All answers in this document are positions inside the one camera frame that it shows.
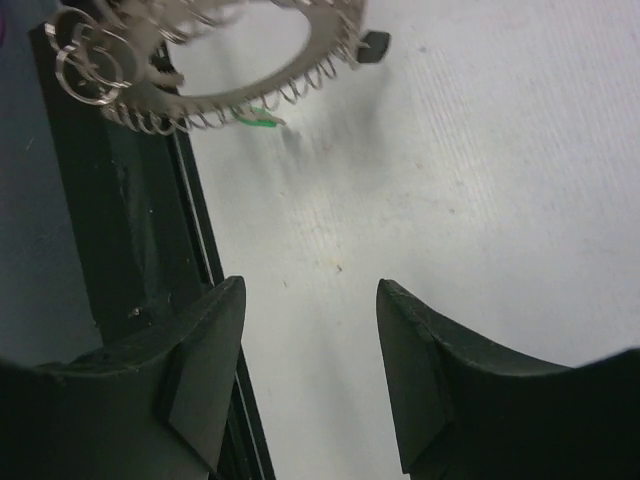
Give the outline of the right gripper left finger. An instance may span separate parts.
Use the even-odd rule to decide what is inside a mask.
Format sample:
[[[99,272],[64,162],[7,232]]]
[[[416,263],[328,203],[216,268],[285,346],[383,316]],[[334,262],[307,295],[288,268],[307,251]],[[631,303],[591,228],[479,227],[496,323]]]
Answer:
[[[3,361],[2,477],[217,478],[245,309],[234,276],[71,363]]]

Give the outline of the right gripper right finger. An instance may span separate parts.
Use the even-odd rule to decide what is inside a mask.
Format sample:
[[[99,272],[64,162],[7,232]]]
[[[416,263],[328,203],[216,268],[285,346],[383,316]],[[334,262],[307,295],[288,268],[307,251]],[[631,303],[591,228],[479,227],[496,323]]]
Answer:
[[[579,367],[500,345],[381,280],[376,316],[412,479],[635,479],[639,352]]]

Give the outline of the large metal keyring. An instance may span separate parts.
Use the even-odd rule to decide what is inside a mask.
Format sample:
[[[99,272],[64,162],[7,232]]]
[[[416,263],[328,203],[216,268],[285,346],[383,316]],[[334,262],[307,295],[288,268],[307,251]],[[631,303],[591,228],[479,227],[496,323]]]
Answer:
[[[170,135],[279,117],[357,68],[364,1],[89,1],[45,23],[56,78],[75,100],[132,131]]]

